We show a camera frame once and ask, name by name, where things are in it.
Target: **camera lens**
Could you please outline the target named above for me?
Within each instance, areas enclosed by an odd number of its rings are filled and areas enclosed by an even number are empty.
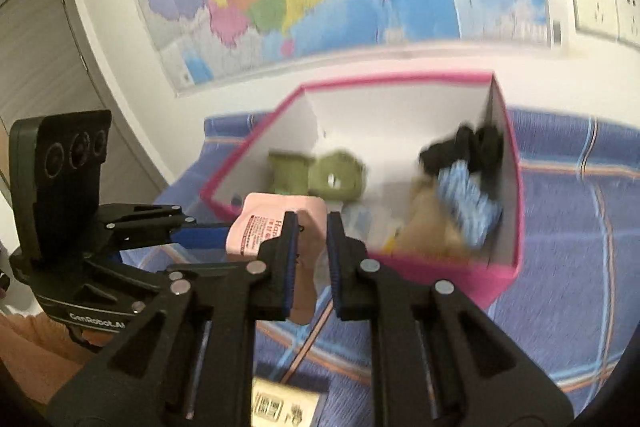
[[[104,146],[107,145],[107,137],[104,131],[98,131],[94,139],[94,155],[100,156],[104,152]]]
[[[90,140],[89,135],[85,132],[76,134],[73,142],[71,142],[71,150],[69,154],[69,162],[74,169],[82,167],[89,156]]]
[[[65,150],[62,149],[62,145],[60,143],[54,143],[49,147],[47,155],[44,158],[44,170],[47,173],[47,176],[53,179],[60,174],[64,162]]]

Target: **pink box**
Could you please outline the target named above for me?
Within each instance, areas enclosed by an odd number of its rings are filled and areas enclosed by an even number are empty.
[[[220,219],[231,220],[240,213],[232,201],[268,190],[270,150],[320,155],[345,149],[367,166],[362,203],[384,204],[402,219],[420,150],[465,122],[492,122],[504,133],[502,166],[481,179],[482,190],[504,209],[497,229],[469,263],[370,255],[415,282],[449,279],[487,307],[520,272],[524,237],[518,150],[493,73],[400,73],[301,86],[229,156],[200,195]]]

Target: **door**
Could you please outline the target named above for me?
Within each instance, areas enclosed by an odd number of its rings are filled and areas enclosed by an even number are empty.
[[[89,74],[65,3],[68,0],[6,0],[0,5],[0,118],[7,130],[21,118],[107,108],[95,85],[104,80]],[[114,114],[100,201],[151,203],[163,187],[141,164],[134,149],[142,146],[131,146],[128,127],[128,142],[124,139],[123,126],[124,118],[118,122]],[[2,140],[0,147],[6,147]]]

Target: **wall socket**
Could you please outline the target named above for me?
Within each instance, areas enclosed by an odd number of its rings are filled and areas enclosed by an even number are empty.
[[[577,30],[618,38],[616,0],[574,0]]]
[[[640,0],[616,0],[620,40],[640,46]]]

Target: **barcode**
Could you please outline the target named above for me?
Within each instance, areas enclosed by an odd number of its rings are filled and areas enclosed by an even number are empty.
[[[254,414],[260,418],[277,422],[282,412],[283,401],[275,396],[258,393],[255,396]]]

